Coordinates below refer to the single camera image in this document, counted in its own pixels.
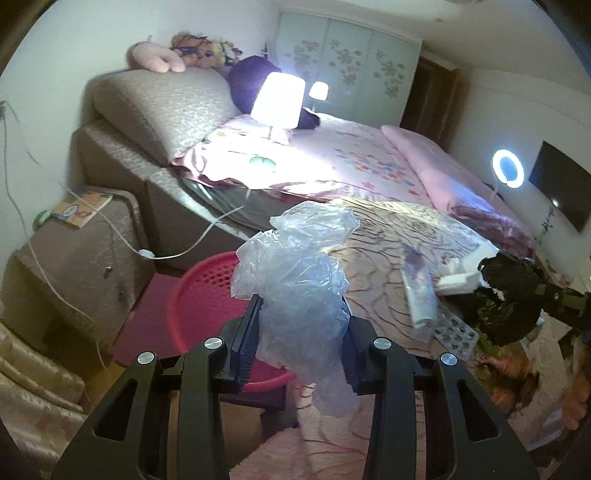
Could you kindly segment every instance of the book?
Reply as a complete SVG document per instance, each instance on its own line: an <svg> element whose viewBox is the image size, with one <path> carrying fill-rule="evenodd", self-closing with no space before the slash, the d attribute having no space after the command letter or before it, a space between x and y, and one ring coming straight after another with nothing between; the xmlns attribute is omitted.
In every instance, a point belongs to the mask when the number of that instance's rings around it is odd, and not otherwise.
<svg viewBox="0 0 591 480"><path fill-rule="evenodd" d="M93 192L86 189L78 189L75 192L84 202L70 195L51 211L51 216L76 228L82 228L90 222L96 213L113 198L110 193Z"/></svg>

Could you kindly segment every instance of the white lamp shade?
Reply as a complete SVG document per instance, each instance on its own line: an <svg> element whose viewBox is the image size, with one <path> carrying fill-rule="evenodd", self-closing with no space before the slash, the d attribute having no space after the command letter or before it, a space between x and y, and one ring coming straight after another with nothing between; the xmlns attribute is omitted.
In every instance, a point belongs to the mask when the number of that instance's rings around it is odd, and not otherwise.
<svg viewBox="0 0 591 480"><path fill-rule="evenodd" d="M507 179L507 175L505 175L505 172L501 167L501 161L504 158L508 158L509 160L511 160L515 167L517 177L513 180ZM525 181L525 172L523 170L523 165L519 161L519 158L517 158L517 156L509 150L499 150L497 153L495 153L495 156L492 157L492 168L493 170L495 170L495 174L499 178L499 180L503 182L505 185L507 185L509 188L517 189L521 187L523 185L523 182Z"/></svg>
<svg viewBox="0 0 591 480"><path fill-rule="evenodd" d="M295 128L300 121L306 82L288 73L272 72L256 96L251 117L279 128Z"/></svg>
<svg viewBox="0 0 591 480"><path fill-rule="evenodd" d="M308 95L314 100L321 100L324 102L329 96L329 86L324 82L315 82Z"/></svg>

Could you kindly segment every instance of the sliding wardrobe door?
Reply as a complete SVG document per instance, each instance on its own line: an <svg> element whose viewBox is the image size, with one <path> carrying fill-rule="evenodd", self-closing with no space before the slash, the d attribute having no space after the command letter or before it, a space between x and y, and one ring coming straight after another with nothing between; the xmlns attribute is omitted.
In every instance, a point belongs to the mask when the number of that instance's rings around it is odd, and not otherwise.
<svg viewBox="0 0 591 480"><path fill-rule="evenodd" d="M328 18L291 13L282 13L279 19L275 64L306 81L306 106L311 106L307 92L316 81L328 23Z"/></svg>
<svg viewBox="0 0 591 480"><path fill-rule="evenodd" d="M374 31L351 120L376 128L400 124L420 50L417 43Z"/></svg>
<svg viewBox="0 0 591 480"><path fill-rule="evenodd" d="M325 102L315 102L319 112L352 119L360 76L368 56L372 30L338 20L330 20L319 61L316 80L329 85Z"/></svg>

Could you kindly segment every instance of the pink plastic basket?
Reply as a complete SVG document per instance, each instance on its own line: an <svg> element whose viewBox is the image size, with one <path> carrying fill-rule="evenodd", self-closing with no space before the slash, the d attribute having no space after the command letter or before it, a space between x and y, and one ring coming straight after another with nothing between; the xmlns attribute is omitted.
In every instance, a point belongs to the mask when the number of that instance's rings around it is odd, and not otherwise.
<svg viewBox="0 0 591 480"><path fill-rule="evenodd" d="M214 255L183 275L168 298L167 323L176 348L188 352L194 345L216 336L223 324L242 316L248 302L233 299L230 282L238 265L236 252ZM245 393L283 387L296 379L285 368L277 369L255 359Z"/></svg>

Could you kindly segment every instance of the pink plush toy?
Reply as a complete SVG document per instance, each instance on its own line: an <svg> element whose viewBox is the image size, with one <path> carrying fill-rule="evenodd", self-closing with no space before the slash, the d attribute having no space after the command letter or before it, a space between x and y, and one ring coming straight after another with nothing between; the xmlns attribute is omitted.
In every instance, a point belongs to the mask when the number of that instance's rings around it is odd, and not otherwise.
<svg viewBox="0 0 591 480"><path fill-rule="evenodd" d="M178 54L149 41L138 43L132 49L131 56L139 66L151 72L164 73L172 70L180 73L187 68Z"/></svg>

